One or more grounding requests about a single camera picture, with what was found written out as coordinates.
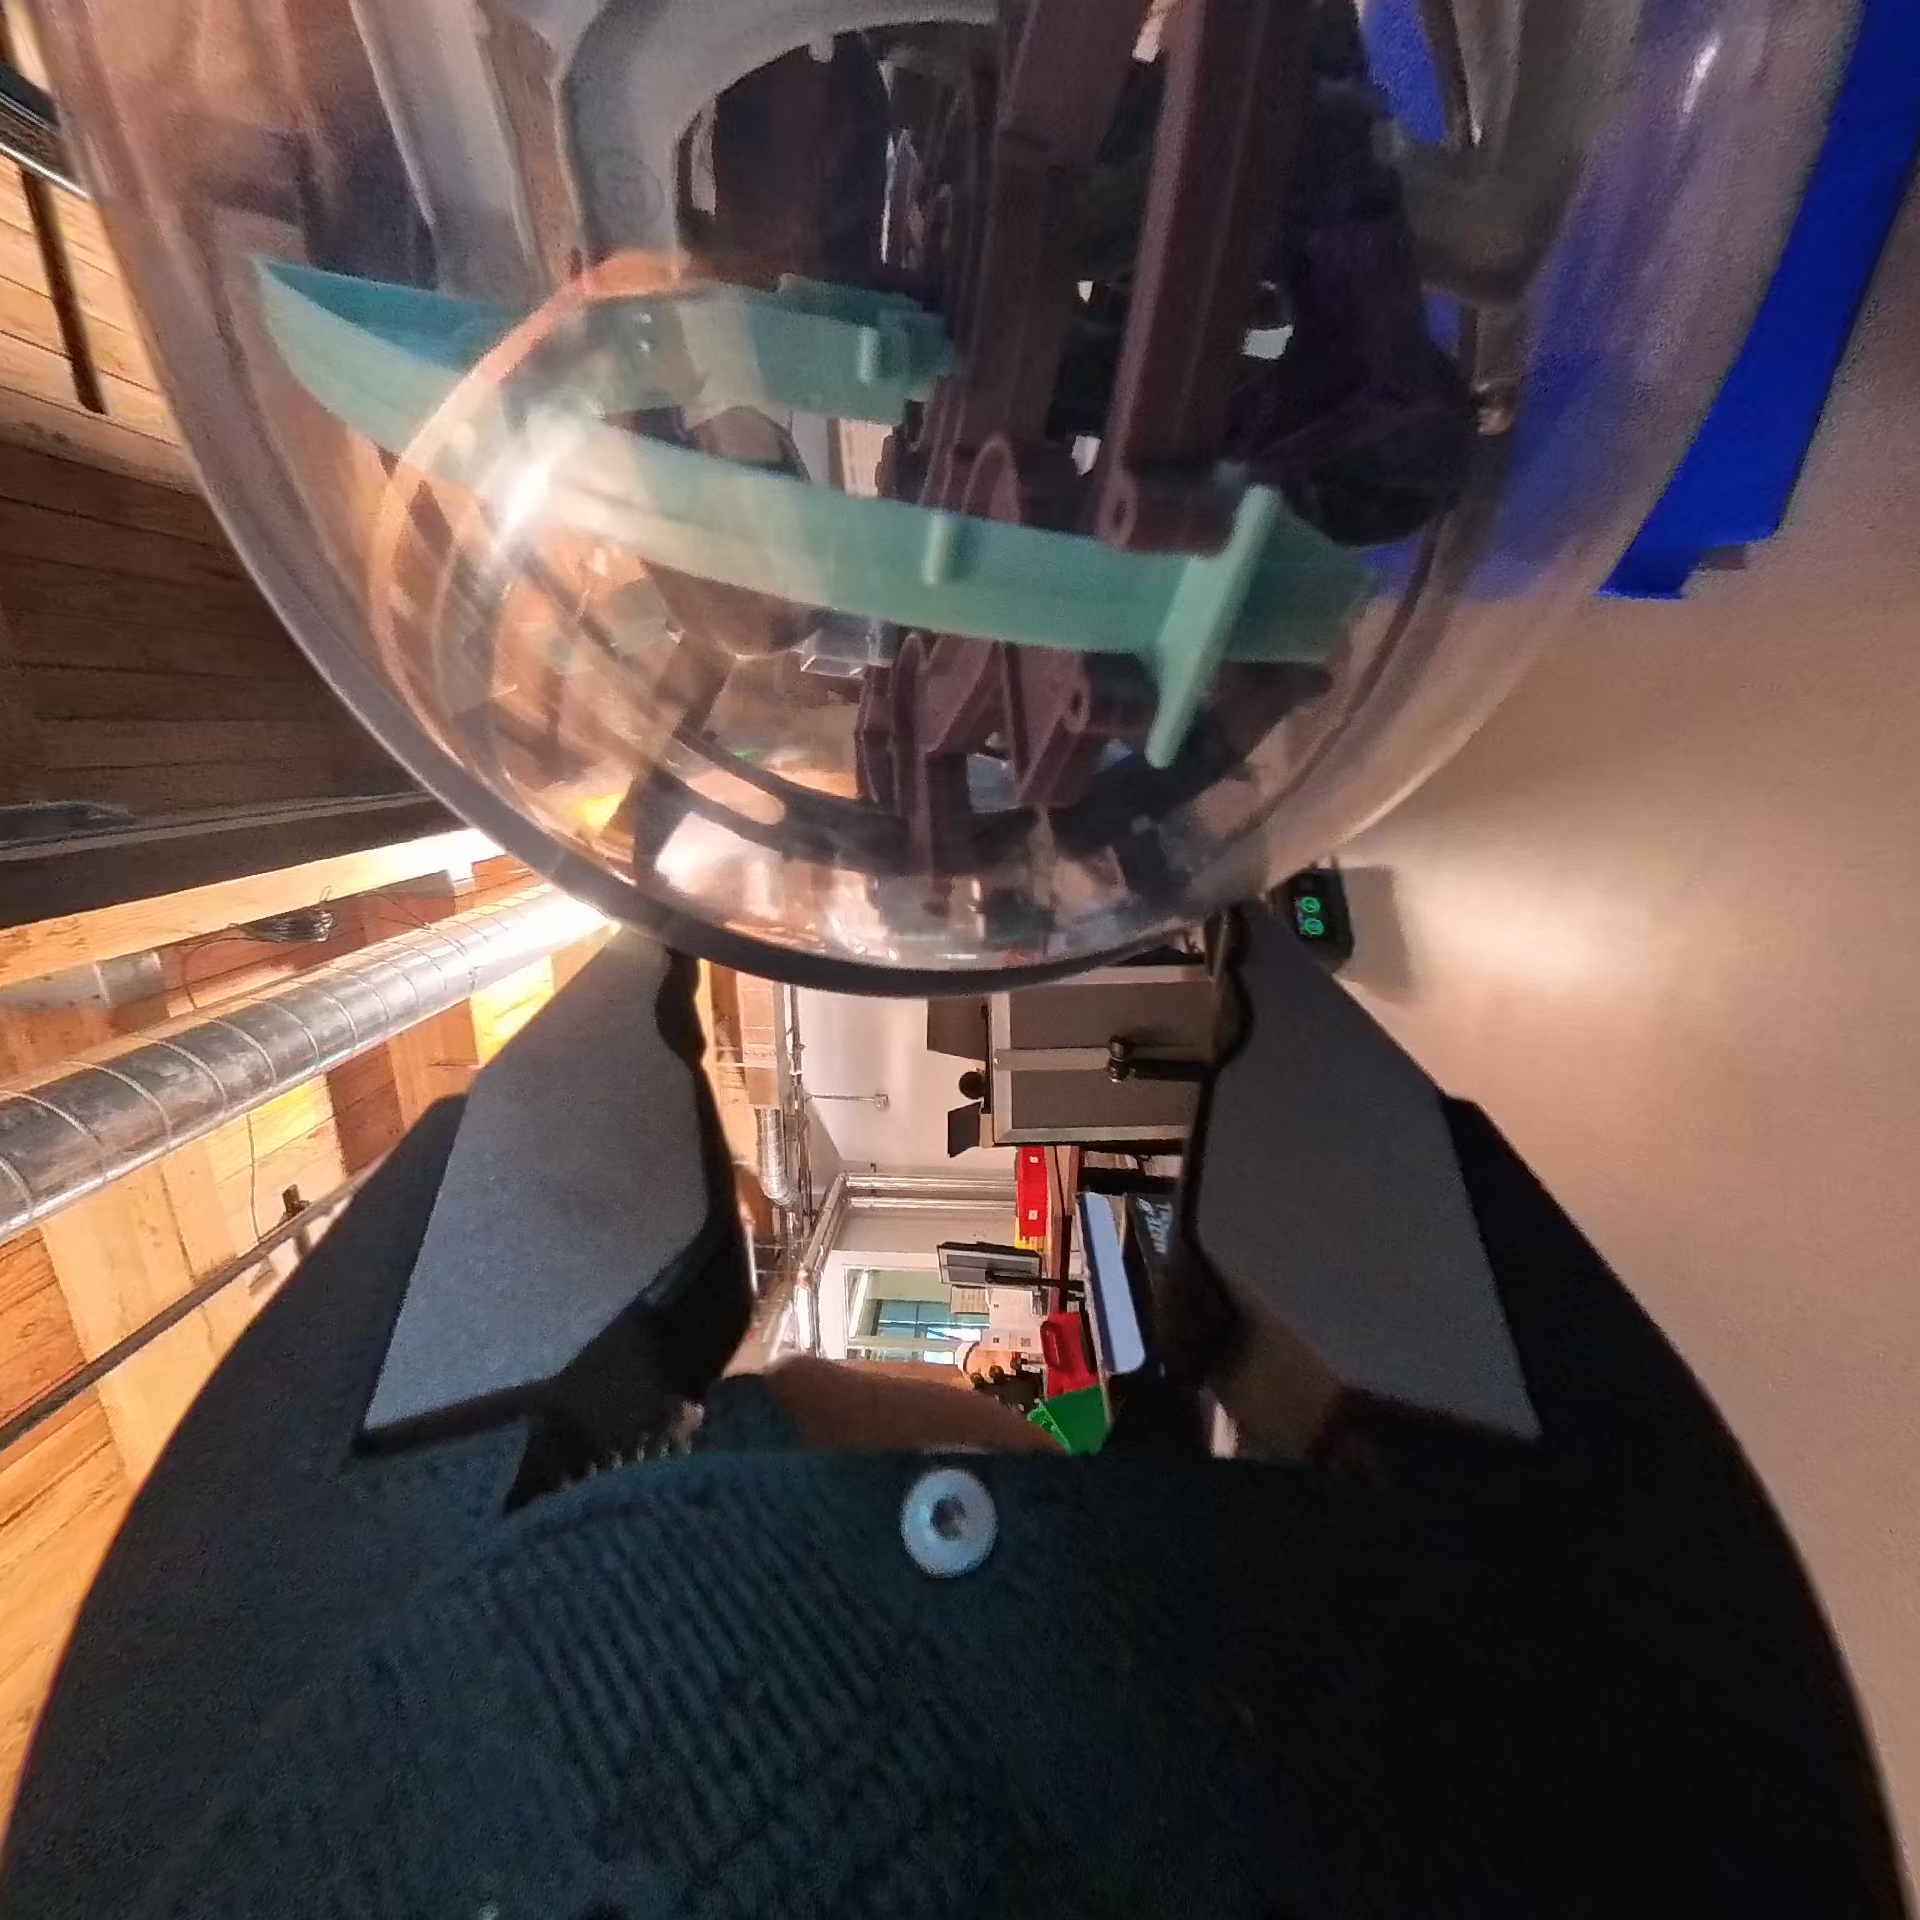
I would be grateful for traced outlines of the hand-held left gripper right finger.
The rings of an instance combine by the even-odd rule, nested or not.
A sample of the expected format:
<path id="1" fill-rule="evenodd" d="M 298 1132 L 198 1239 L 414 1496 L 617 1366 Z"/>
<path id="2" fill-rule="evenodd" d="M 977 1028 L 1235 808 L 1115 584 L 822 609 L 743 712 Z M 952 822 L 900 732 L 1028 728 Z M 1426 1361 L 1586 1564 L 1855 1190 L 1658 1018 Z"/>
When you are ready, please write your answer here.
<path id="1" fill-rule="evenodd" d="M 1236 916 L 1178 1246 L 1185 1359 L 1243 1449 L 1368 1417 L 1531 1448 L 1540 1416 L 1448 1103 L 1281 916 Z"/>

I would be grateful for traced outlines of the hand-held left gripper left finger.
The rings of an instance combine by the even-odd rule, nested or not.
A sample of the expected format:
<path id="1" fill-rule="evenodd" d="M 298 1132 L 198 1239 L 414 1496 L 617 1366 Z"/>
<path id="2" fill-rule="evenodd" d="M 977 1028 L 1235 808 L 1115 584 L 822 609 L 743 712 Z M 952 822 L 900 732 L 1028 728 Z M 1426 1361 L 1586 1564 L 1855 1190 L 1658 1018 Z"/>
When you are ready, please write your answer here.
<path id="1" fill-rule="evenodd" d="M 481 1070 L 364 1433 L 650 1442 L 753 1319 L 692 963 L 615 938 Z"/>

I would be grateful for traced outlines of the clear plastic maze ball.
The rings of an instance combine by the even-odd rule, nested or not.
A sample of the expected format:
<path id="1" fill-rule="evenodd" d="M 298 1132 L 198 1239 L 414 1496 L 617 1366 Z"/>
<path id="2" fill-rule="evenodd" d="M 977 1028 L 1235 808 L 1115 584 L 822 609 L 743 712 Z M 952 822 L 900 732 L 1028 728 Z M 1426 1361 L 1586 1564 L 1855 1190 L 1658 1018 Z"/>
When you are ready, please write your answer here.
<path id="1" fill-rule="evenodd" d="M 1254 902 L 1684 460 L 1860 6 L 27 6 L 210 508 L 433 794 L 833 993 Z"/>

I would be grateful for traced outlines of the person's left hand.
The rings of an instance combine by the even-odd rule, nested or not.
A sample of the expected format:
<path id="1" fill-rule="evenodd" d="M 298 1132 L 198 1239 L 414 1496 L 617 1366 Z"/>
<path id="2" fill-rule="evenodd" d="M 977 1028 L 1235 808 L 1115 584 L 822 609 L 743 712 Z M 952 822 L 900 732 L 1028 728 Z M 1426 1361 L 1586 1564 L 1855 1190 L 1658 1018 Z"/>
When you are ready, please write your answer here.
<path id="1" fill-rule="evenodd" d="M 846 1455 L 1063 1456 L 1048 1431 L 966 1382 L 850 1361 L 788 1359 L 761 1378 L 806 1448 Z"/>

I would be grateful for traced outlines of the white flat board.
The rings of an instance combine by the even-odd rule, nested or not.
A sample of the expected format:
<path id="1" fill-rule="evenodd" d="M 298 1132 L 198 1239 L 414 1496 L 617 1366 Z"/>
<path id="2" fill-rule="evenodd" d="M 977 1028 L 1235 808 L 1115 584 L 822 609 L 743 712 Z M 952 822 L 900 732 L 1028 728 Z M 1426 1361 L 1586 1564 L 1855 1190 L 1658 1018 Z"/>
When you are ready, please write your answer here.
<path id="1" fill-rule="evenodd" d="M 1083 1318 L 1106 1378 L 1169 1369 L 1162 1284 L 1175 1226 L 1170 1191 L 1088 1191 L 1075 1201 Z"/>

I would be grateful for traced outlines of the small black device green lights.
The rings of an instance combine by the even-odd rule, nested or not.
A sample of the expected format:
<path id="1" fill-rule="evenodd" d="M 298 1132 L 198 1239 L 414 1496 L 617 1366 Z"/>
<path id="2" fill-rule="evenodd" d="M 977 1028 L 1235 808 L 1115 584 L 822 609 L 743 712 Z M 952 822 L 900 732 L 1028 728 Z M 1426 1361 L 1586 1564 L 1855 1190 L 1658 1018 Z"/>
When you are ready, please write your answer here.
<path id="1" fill-rule="evenodd" d="M 1343 971 L 1354 961 L 1354 913 L 1340 866 L 1287 875 L 1276 891 L 1276 913 L 1327 971 Z"/>

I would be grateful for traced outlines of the blue framed monitor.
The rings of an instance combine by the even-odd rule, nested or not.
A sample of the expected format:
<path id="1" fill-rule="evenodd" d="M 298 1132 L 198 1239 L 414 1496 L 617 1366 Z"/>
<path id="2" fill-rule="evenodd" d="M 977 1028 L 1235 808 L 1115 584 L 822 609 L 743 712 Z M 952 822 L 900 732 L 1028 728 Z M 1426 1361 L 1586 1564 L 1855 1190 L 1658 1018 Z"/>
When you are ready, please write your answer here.
<path id="1" fill-rule="evenodd" d="M 1158 1148 L 1188 1138 L 1217 1048 L 1217 982 L 1152 951 L 1038 987 L 939 998 L 929 1052 L 963 1066 L 947 1150 Z"/>

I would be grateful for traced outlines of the blue plastic bin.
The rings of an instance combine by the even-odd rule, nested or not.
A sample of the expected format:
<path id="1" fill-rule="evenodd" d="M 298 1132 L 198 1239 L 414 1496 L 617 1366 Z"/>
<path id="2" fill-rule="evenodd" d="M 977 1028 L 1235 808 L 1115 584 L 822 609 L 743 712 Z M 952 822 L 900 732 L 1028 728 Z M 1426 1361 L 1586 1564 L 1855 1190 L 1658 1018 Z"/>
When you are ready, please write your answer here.
<path id="1" fill-rule="evenodd" d="M 1687 458 L 1600 587 L 1674 601 L 1787 520 L 1918 156 L 1918 6 L 1860 6 L 1777 272 Z"/>

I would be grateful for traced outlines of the silver air duct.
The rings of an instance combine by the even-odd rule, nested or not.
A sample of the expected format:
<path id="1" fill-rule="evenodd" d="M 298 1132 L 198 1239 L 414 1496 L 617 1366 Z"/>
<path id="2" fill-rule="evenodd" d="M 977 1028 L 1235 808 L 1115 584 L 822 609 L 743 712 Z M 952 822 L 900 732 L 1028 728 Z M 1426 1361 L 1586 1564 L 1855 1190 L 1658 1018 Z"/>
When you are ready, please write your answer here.
<path id="1" fill-rule="evenodd" d="M 2 1095 L 2 1239 L 466 1003 L 609 920 L 532 888 L 59 1063 Z"/>

